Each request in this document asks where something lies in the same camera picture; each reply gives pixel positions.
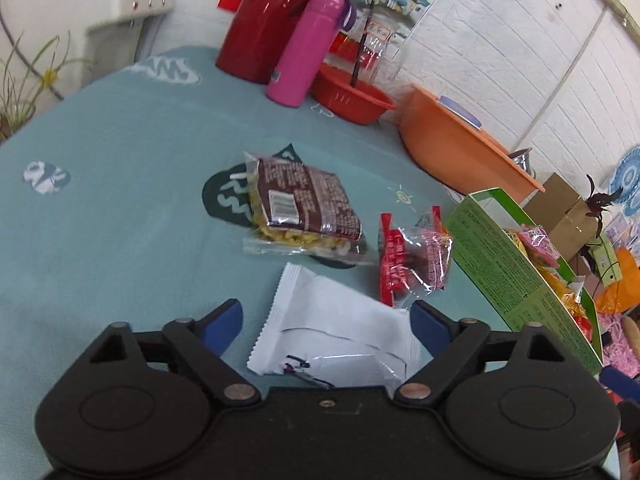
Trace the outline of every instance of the plastic wrapper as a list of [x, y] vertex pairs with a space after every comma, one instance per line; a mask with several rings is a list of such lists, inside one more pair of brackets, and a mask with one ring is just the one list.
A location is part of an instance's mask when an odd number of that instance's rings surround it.
[[247, 362], [257, 374], [293, 374], [326, 388], [386, 386], [420, 368], [409, 313], [287, 264]]
[[578, 328], [585, 338], [587, 338], [587, 341], [591, 342], [593, 326], [580, 304], [580, 292], [582, 290], [584, 280], [577, 280], [574, 283], [568, 284], [561, 276], [553, 272], [551, 269], [540, 266], [536, 266], [536, 269], [556, 294], [558, 300], [562, 303], [562, 306], [564, 306], [567, 312], [571, 314], [571, 317], [574, 318], [575, 323], [578, 325]]
[[514, 243], [514, 245], [518, 248], [518, 250], [528, 258], [529, 255], [527, 254], [527, 249], [524, 247], [524, 244], [520, 240], [520, 237], [518, 236], [518, 232], [516, 231], [516, 229], [503, 229], [503, 231], [506, 233], [509, 239]]
[[247, 158], [253, 222], [251, 253], [312, 254], [347, 264], [375, 264], [360, 219], [333, 173], [274, 157]]
[[522, 229], [517, 234], [527, 250], [529, 260], [535, 265], [557, 269], [560, 266], [557, 260], [561, 255], [551, 243], [543, 227], [523, 225]]
[[573, 317], [586, 317], [584, 309], [579, 301], [579, 296], [571, 290], [567, 282], [562, 279], [555, 272], [551, 272], [551, 270], [536, 266], [536, 269], [545, 279], [545, 281], [549, 284], [551, 289], [555, 292], [556, 296], [560, 300], [560, 303], [564, 305], [567, 312], [571, 314]]
[[429, 294], [444, 288], [453, 240], [444, 231], [417, 226], [396, 226], [391, 213], [380, 215], [380, 301], [402, 306], [409, 293]]

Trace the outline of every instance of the pink shredded paper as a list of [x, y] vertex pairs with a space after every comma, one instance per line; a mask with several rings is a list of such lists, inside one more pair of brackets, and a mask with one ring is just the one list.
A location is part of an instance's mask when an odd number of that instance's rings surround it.
[[640, 373], [640, 361], [622, 332], [622, 314], [598, 314], [598, 323], [604, 330], [611, 332], [613, 342], [602, 349], [604, 365], [612, 365], [628, 377], [634, 378]]

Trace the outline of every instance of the orange fabric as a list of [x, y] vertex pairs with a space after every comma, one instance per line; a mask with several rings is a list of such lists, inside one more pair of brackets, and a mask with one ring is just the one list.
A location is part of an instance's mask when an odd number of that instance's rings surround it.
[[611, 283], [596, 300], [596, 311], [616, 314], [640, 303], [640, 269], [629, 249], [620, 247], [616, 256], [622, 271], [622, 280]]

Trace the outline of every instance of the black straw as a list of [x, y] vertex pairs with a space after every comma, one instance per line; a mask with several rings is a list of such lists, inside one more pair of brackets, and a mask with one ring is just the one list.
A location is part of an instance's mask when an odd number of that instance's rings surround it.
[[362, 53], [364, 51], [364, 44], [367, 41], [367, 29], [369, 28], [369, 22], [371, 21], [371, 17], [373, 15], [373, 0], [369, 4], [369, 15], [367, 16], [367, 21], [364, 23], [364, 28], [362, 29], [362, 36], [360, 37], [360, 44], [358, 46], [358, 54], [356, 55], [356, 65], [353, 67], [353, 73], [351, 74], [351, 86], [356, 88], [356, 84], [358, 83], [358, 74], [360, 73], [360, 58], [362, 57]]

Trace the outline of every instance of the white brick wall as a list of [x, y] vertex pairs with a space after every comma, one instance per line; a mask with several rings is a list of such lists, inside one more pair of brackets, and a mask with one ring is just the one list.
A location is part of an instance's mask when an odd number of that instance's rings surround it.
[[[220, 46], [232, 15], [218, 0], [177, 0], [152, 51]], [[640, 21], [640, 0], [622, 0]], [[416, 82], [460, 102], [509, 149], [533, 146], [544, 180], [559, 171], [582, 192], [638, 143], [640, 56], [606, 16], [548, 108], [604, 8], [600, 0], [436, 0], [407, 42], [388, 90]]]
[[640, 139], [640, 52], [617, 19], [607, 14], [580, 63], [532, 131], [532, 163], [544, 180], [552, 171], [576, 189], [584, 176], [605, 180]]

